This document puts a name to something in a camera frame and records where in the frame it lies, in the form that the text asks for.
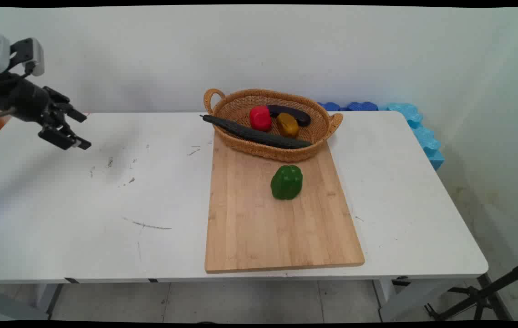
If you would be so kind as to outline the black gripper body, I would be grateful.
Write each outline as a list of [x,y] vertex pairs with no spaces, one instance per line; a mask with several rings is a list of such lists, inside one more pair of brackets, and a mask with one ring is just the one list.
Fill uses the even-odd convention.
[[59,126],[59,111],[49,108],[50,99],[43,87],[24,75],[0,73],[0,118],[13,116],[39,125]]

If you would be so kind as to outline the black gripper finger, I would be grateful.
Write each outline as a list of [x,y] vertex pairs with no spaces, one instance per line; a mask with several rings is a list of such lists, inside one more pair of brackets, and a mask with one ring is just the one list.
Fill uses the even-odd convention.
[[43,125],[38,133],[41,139],[55,145],[58,148],[67,150],[70,148],[81,148],[87,150],[92,146],[90,141],[79,137],[68,128],[68,126],[60,125]]
[[55,89],[52,89],[50,87],[43,87],[43,90],[47,92],[50,104],[49,108],[53,110],[57,110],[65,114],[66,116],[69,116],[70,118],[73,118],[74,120],[78,121],[79,123],[82,123],[86,121],[87,115],[82,114],[82,112],[79,112],[72,106],[70,103],[70,98],[63,95],[62,93],[55,91]]

